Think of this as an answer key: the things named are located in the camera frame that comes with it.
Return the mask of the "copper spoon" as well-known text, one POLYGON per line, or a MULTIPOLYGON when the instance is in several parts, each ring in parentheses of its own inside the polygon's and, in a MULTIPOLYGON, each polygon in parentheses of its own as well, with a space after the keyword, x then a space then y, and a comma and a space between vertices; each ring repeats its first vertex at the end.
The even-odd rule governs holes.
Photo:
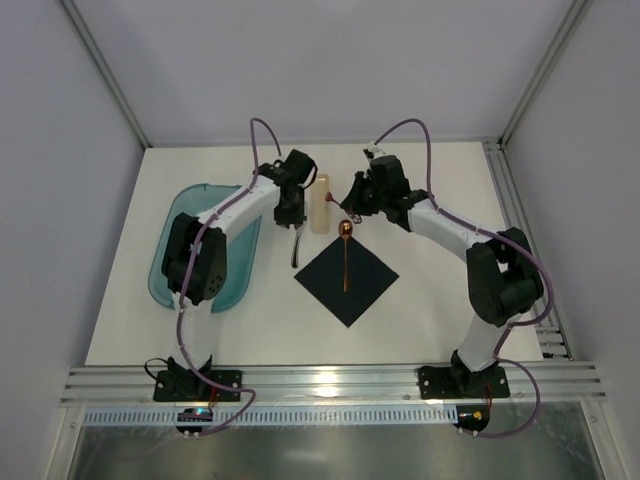
POLYGON ((343 291, 349 291, 349 241, 353 234, 353 224, 344 219, 339 224, 339 236, 343 241, 343 291))

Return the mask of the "beige cutlery case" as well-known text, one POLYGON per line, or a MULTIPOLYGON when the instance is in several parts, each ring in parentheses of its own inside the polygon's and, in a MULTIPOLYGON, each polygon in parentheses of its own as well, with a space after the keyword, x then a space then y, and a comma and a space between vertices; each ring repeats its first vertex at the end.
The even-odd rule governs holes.
POLYGON ((329 176, 319 174, 311 187, 311 229, 314 234, 328 234, 330 231, 329 203, 325 200, 329 190, 329 176))

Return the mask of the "black paper napkin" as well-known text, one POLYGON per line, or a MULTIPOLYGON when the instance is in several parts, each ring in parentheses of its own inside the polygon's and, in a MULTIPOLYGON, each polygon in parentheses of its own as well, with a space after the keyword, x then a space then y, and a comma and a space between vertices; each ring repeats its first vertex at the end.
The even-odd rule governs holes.
POLYGON ((399 278, 355 238, 349 241, 349 291, 343 291, 343 241, 331 242, 294 278, 345 327, 351 327, 399 278))

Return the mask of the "iridescent fork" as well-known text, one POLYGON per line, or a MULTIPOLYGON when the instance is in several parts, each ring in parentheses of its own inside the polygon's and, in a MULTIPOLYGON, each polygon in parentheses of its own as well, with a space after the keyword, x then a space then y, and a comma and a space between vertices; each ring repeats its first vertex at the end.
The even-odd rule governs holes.
POLYGON ((353 213, 349 209, 346 209, 340 202, 336 200, 331 192, 327 192, 324 201, 330 204, 335 204, 354 224, 361 224, 362 217, 356 213, 353 213))

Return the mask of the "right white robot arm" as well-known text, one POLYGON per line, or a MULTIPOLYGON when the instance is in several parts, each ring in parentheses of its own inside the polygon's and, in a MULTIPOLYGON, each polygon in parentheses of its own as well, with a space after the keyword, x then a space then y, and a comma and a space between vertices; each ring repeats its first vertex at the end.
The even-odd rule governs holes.
POLYGON ((517 228, 475 226, 439 206, 428 191, 411 188, 396 156, 371 148, 365 156, 368 169, 355 173, 340 207, 354 220, 382 213, 464 262, 474 316, 445 376, 457 395, 479 396, 495 378, 499 352, 516 323, 544 294, 526 235, 517 228))

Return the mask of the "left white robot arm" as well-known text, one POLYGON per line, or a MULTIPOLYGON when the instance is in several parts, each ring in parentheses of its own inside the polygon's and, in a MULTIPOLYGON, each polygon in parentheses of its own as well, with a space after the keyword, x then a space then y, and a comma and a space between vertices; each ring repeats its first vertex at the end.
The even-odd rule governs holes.
POLYGON ((223 202, 195 216, 182 213, 173 220, 161 272, 174 294, 178 349, 200 384, 232 393, 243 391, 216 383, 196 368, 183 340, 184 318, 211 313, 227 278, 228 244, 263 215, 271 213, 277 226, 295 231, 292 266, 299 265, 300 237, 307 223, 305 193, 317 173, 316 162, 293 149, 285 160, 257 165, 250 183, 223 202))

